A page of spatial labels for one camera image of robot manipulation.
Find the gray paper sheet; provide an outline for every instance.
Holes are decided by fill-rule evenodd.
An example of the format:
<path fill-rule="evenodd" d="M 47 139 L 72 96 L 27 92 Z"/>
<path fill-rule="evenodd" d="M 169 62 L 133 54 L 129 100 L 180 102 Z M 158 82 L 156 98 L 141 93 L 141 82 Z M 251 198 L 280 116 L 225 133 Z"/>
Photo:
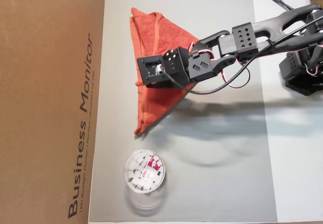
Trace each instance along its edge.
<path fill-rule="evenodd" d="M 188 94 L 136 139 L 131 7 L 160 12 L 198 38 L 254 22 L 252 0 L 105 0 L 90 221 L 277 221 L 258 61 L 246 87 Z M 239 68 L 228 68 L 227 77 Z M 243 73 L 234 84 L 246 79 Z M 222 84 L 215 77 L 194 89 Z M 167 177 L 158 192 L 138 197 L 127 189 L 123 165 L 146 148 L 162 156 Z"/>

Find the red towel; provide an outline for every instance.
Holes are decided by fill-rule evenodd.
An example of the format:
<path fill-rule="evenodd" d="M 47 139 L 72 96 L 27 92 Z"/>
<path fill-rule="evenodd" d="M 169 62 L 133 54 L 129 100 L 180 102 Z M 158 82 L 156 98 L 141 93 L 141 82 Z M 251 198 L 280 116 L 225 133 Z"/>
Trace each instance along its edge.
<path fill-rule="evenodd" d="M 162 14 L 145 14 L 131 9 L 130 31 L 135 57 L 163 55 L 169 49 L 187 48 L 198 39 L 167 20 Z M 163 117 L 186 94 L 181 89 L 152 89 L 143 85 L 136 62 L 138 80 L 138 127 L 135 135 L 141 134 L 148 126 Z"/>

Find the black robotic arm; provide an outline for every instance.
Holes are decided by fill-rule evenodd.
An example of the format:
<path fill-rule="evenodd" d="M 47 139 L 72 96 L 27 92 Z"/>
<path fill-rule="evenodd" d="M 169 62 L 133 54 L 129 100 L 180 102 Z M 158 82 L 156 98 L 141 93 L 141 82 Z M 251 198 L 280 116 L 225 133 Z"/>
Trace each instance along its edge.
<path fill-rule="evenodd" d="M 283 32 L 298 21 L 307 23 L 302 27 L 306 29 L 302 35 L 296 35 L 297 30 L 288 35 Z M 241 73 L 257 57 L 288 52 L 280 63 L 286 86 L 311 95 L 323 89 L 322 32 L 323 10 L 320 4 L 313 4 L 286 11 L 269 20 L 236 26 L 231 34 L 229 31 L 218 32 L 191 44 L 188 49 L 170 48 L 164 55 L 138 58 L 137 63 L 147 87 L 184 88 L 217 76 L 236 60 L 244 65 Z M 268 40 L 257 43 L 256 39 L 262 36 Z M 214 46 L 219 47 L 219 59 L 214 58 Z"/>

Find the cardboard box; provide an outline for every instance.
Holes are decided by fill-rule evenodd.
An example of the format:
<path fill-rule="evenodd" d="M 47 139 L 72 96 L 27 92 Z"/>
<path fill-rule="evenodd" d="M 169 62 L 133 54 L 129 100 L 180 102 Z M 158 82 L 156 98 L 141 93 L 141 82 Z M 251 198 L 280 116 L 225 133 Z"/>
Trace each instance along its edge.
<path fill-rule="evenodd" d="M 0 0 L 0 223 L 88 223 L 104 0 Z"/>

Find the white surface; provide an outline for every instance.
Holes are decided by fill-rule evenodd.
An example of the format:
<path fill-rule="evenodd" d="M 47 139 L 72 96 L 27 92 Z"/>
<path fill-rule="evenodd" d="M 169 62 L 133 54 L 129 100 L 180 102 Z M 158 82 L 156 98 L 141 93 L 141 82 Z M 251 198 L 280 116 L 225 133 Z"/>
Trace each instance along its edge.
<path fill-rule="evenodd" d="M 283 1 L 294 8 L 309 4 Z M 271 0 L 254 0 L 254 10 L 256 21 L 284 11 Z M 279 63 L 284 58 L 260 59 L 278 222 L 323 220 L 322 130 L 313 124 L 321 122 L 322 97 L 305 98 L 282 86 Z"/>

